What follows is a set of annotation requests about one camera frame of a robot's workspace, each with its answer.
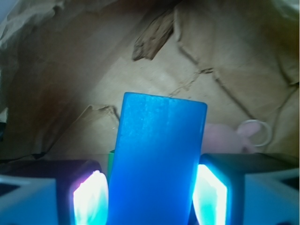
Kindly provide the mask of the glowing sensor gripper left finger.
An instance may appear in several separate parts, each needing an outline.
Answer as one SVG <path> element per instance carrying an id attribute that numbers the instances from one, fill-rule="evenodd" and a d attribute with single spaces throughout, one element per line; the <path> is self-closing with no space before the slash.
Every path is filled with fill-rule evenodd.
<path id="1" fill-rule="evenodd" d="M 94 160 L 17 161 L 0 166 L 3 225 L 104 225 L 108 184 Z"/>

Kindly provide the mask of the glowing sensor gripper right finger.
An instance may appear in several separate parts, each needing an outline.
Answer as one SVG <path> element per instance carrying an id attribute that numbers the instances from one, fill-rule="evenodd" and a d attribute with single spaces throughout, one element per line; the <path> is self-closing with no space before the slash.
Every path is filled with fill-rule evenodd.
<path id="1" fill-rule="evenodd" d="M 299 224 L 299 165 L 280 153 L 203 154 L 193 192 L 198 224 Z"/>

